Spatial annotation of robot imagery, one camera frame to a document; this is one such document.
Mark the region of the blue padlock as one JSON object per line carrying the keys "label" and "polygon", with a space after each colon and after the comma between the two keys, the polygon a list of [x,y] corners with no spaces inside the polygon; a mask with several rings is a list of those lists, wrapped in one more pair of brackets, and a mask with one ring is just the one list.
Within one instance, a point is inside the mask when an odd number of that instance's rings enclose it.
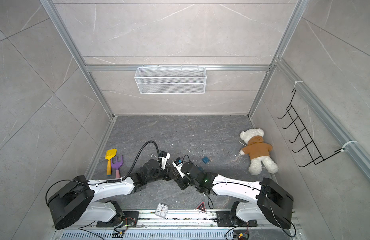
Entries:
{"label": "blue padlock", "polygon": [[200,157],[201,157],[201,160],[202,160],[205,164],[208,164],[208,163],[210,162],[210,159],[209,159],[207,156],[205,156],[205,155],[201,155]]}

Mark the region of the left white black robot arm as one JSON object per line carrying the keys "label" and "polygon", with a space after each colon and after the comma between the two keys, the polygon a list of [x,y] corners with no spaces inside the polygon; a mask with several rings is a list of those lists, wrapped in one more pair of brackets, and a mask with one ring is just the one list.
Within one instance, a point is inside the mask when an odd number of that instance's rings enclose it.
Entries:
{"label": "left white black robot arm", "polygon": [[77,176],[66,181],[66,185],[47,201],[54,227],[62,230],[85,221],[103,223],[117,222],[122,215],[115,201],[103,203],[102,199],[130,195],[144,190],[147,184],[178,176],[178,171],[158,160],[149,160],[142,167],[123,178],[106,181],[88,180]]}

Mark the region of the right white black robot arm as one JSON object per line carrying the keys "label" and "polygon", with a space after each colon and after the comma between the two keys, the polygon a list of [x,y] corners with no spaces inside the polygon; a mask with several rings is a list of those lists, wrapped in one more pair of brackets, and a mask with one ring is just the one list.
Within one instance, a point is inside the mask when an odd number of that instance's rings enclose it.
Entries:
{"label": "right white black robot arm", "polygon": [[260,182],[230,179],[204,172],[191,161],[181,159],[175,160],[173,166],[178,172],[175,182],[182,190],[192,186],[208,197],[215,194],[239,199],[230,211],[236,225],[260,219],[283,230],[291,228],[294,198],[272,179],[263,178]]}

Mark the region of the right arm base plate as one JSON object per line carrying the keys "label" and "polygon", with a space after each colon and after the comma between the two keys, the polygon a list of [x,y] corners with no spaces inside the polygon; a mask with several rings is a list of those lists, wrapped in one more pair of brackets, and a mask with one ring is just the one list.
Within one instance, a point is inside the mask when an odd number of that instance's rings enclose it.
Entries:
{"label": "right arm base plate", "polygon": [[229,211],[217,211],[213,220],[218,227],[257,227],[255,215],[238,215]]}

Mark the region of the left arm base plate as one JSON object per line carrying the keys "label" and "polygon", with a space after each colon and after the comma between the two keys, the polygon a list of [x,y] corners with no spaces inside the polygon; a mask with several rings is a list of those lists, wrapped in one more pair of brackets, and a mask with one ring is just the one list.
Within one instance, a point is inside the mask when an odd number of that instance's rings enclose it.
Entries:
{"label": "left arm base plate", "polygon": [[139,211],[126,211],[122,214],[116,214],[109,222],[98,221],[97,228],[115,228],[115,227],[135,227],[139,220]]}

